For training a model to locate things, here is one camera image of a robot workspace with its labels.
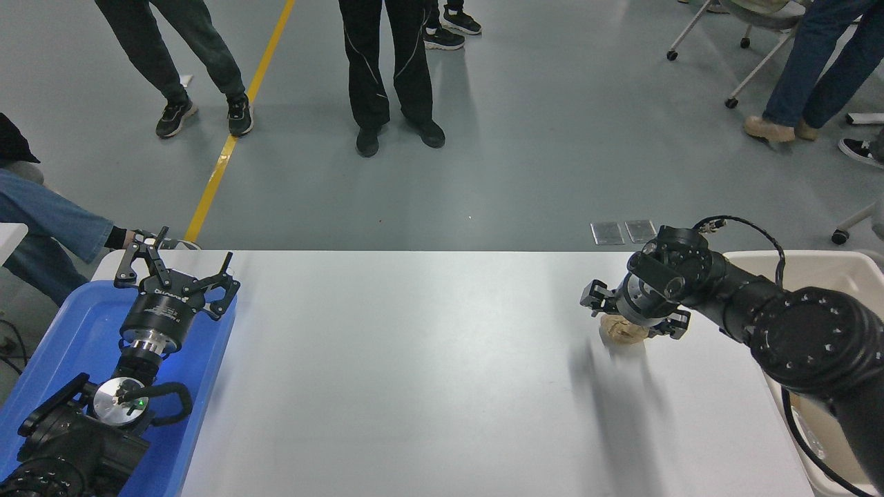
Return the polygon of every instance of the gray floor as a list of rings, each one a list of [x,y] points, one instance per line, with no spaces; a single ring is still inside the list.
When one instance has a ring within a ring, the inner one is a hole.
[[[246,84],[284,0],[210,2]],[[819,141],[771,146],[746,136],[786,60],[781,53],[728,110],[731,89],[773,47],[709,15],[664,54],[699,7],[672,0],[468,2],[484,34],[465,50],[428,53],[437,122],[429,149],[395,111],[381,150],[356,155],[337,5],[298,0],[255,101],[255,131],[237,145],[199,242],[210,249],[635,250],[598,246],[589,225],[650,219],[690,226],[749,218],[786,249],[880,249],[868,225],[843,248],[834,226],[884,191],[884,172]],[[0,111],[18,124],[52,187],[120,226],[187,229],[226,139],[225,101],[160,19],[198,118],[160,141],[161,96],[132,68],[90,2],[0,0]],[[390,90],[392,44],[382,36]],[[880,111],[876,73],[846,111]],[[392,99],[393,108],[398,108]],[[714,249],[767,249],[738,226]],[[84,267],[89,271],[94,266]],[[7,317],[39,340],[54,308],[0,274]],[[7,377],[7,371],[0,370]]]

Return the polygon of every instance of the metal plate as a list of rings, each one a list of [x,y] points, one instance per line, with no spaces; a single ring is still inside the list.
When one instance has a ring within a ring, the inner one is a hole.
[[[623,231],[619,223],[590,223],[596,245],[623,245]]]
[[[645,243],[657,237],[657,230],[649,220],[627,221],[626,231],[633,243]]]

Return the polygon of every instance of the silver disc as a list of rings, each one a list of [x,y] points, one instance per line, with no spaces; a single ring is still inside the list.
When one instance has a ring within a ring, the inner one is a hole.
[[[122,404],[118,402],[118,397],[143,387],[144,385],[134,378],[112,378],[105,381],[98,387],[92,400],[95,415],[102,423],[111,426],[132,423],[148,408],[147,397]]]

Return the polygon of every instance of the black shoe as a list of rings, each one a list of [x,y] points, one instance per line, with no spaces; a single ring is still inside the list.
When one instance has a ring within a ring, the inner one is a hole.
[[[255,114],[246,94],[227,99],[227,126],[233,136],[242,136],[255,126]]]
[[[872,157],[872,151],[869,149],[869,145],[870,143],[868,141],[851,140],[850,138],[842,138],[841,141],[838,142],[838,148],[841,149],[841,152],[844,152],[847,157],[863,164],[873,165],[884,169],[884,164],[875,160],[875,157]]]
[[[466,34],[482,33],[482,25],[477,23],[475,19],[471,18],[464,11],[451,11],[445,9],[445,14],[442,16],[441,21],[442,24],[463,31]]]
[[[417,124],[410,120],[408,122],[411,126],[415,127],[417,133],[421,135],[421,140],[423,140],[427,147],[441,149],[445,145],[445,132],[442,131],[438,124],[433,121],[427,121],[422,124]]]
[[[377,132],[379,128],[368,129],[366,127],[359,128],[359,134],[356,135],[356,151],[363,157],[371,157],[377,154],[380,145],[377,144]]]
[[[463,46],[465,39],[459,34],[454,34],[443,27],[437,27],[433,34],[423,30],[423,47],[440,50],[457,50]]]
[[[184,103],[169,102],[163,109],[163,116],[156,123],[156,136],[171,138],[184,127],[184,119],[193,116],[197,111],[194,101],[190,98]]]

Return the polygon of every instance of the table surface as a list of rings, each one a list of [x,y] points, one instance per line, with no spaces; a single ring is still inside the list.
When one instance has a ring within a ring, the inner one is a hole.
[[[27,226],[19,223],[0,223],[0,264],[6,262],[12,251],[27,234]]]
[[[204,277],[225,252],[162,256]],[[578,300],[628,257],[235,252],[182,497],[812,495],[746,347],[697,313],[681,340],[602,342]]]

